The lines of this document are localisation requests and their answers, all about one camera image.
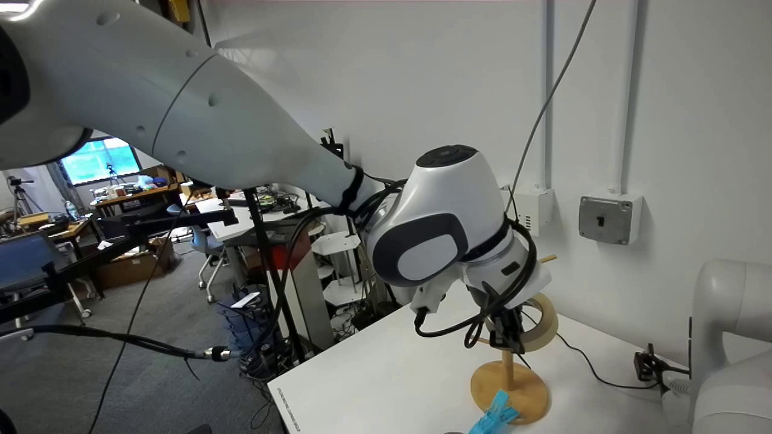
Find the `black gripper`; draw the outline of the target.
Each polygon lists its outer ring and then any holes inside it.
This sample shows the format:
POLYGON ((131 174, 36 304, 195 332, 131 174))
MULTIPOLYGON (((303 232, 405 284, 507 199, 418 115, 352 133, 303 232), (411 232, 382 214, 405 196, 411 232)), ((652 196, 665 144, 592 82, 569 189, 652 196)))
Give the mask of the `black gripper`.
POLYGON ((520 352, 523 342, 523 325, 520 325, 520 309, 498 309, 490 313, 490 345, 499 349, 520 352))

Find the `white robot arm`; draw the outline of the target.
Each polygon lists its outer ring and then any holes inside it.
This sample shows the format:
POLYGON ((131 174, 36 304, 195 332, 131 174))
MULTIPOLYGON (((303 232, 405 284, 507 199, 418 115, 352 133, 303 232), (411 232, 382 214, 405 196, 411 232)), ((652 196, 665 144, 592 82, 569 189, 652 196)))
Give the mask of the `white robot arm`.
POLYGON ((454 281, 495 348, 534 352, 553 328, 523 328, 546 286, 528 229, 485 154, 441 144, 405 184, 377 180, 323 150, 257 82, 201 39, 133 0, 28 0, 0 20, 2 163, 36 167, 109 133, 214 189, 289 184, 364 225, 374 273, 434 313, 454 281))

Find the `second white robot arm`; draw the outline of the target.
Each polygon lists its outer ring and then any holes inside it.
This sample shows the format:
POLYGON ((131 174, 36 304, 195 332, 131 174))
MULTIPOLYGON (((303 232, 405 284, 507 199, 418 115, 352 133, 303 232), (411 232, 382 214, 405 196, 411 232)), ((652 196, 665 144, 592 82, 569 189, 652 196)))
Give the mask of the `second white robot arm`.
POLYGON ((772 268, 706 261, 693 296, 693 434, 772 434, 772 268))

